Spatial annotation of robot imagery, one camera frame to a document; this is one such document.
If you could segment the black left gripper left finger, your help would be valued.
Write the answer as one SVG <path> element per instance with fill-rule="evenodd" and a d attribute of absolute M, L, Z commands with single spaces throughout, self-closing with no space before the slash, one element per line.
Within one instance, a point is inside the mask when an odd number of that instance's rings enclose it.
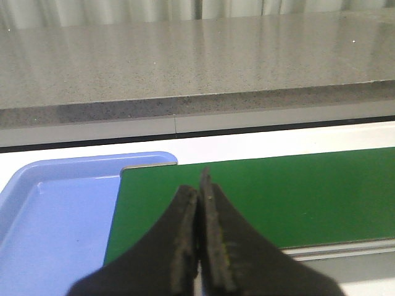
<path fill-rule="evenodd" d="M 153 227 L 113 262 L 74 283 L 69 295 L 193 295 L 198 192 L 182 185 Z"/>

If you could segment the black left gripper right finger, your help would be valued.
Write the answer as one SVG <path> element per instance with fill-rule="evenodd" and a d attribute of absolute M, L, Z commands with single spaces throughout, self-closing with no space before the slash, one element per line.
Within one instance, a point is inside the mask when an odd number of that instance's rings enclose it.
<path fill-rule="evenodd" d="M 204 168 L 199 243 L 207 295 L 342 295 L 332 278 L 293 260 L 259 234 Z"/>

